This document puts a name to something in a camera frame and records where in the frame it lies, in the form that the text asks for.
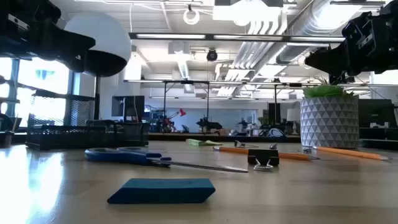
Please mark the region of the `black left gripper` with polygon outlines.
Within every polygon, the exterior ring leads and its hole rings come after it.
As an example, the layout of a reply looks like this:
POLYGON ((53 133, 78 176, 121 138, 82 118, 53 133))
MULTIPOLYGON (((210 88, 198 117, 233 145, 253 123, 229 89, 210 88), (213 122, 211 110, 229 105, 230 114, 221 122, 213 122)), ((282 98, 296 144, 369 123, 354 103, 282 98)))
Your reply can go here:
POLYGON ((1 41, 1 57, 56 60, 75 72, 84 71, 95 39, 57 27, 61 10, 48 0, 1 0, 1 39, 16 39, 19 29, 33 34, 34 44, 1 41))

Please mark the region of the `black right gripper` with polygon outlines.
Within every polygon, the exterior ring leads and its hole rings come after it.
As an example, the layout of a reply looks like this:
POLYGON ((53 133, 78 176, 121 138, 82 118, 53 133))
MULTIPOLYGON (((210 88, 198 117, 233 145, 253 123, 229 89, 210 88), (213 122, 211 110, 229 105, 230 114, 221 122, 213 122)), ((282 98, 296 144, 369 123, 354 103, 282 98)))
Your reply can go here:
POLYGON ((305 58, 305 65, 329 75, 330 85, 346 83, 345 75, 383 73, 397 69, 397 0, 379 14, 364 12, 342 31, 345 41, 335 48, 320 47, 305 58))

